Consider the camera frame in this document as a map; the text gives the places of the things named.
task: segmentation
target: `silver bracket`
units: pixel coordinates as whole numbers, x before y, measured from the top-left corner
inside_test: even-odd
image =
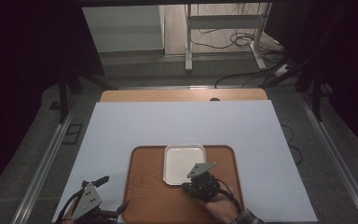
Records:
[[[98,207],[102,202],[103,201],[98,194],[97,189],[92,183],[88,183],[88,185],[84,188],[83,195],[77,204],[75,212],[72,214],[72,220],[77,220],[78,218],[86,215],[90,210]]]
[[[208,163],[196,163],[191,169],[190,173],[188,173],[187,178],[195,177],[206,173],[216,166],[216,162],[208,162]]]

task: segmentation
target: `table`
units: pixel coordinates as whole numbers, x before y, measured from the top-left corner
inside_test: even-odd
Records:
[[[209,102],[213,98],[221,101]],[[262,90],[105,92],[94,108],[58,209],[83,179],[102,175],[111,180],[98,188],[101,207],[116,209],[134,148],[189,142],[233,148],[244,203],[257,216],[266,221],[317,220]]]

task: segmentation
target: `wooden floor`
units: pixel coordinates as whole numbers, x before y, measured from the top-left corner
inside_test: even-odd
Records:
[[[192,15],[231,15],[231,14],[260,14],[265,8],[265,4],[251,3],[251,4],[199,4],[192,5]],[[164,6],[165,16],[165,54],[176,55],[185,54],[186,49],[186,6],[185,5],[173,5]],[[240,29],[238,31],[230,30],[217,30],[208,32],[211,30],[193,30],[191,38],[193,42],[210,45],[216,48],[206,47],[202,45],[196,45],[193,43],[193,53],[216,53],[216,52],[241,52],[250,51],[248,45],[245,47],[239,47],[232,44],[231,36],[236,32],[246,33],[253,35],[255,29]],[[263,34],[263,42],[273,42],[273,40]],[[240,45],[245,45],[248,40],[240,39],[238,42]]]

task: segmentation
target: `metal plate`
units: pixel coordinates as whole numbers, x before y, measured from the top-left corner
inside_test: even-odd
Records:
[[[189,182],[188,172],[196,163],[205,163],[205,148],[201,145],[170,145],[164,152],[163,180],[169,185]]]

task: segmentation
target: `white wall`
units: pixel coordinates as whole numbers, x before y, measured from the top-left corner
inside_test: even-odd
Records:
[[[83,12],[98,52],[163,49],[158,6],[84,7]]]

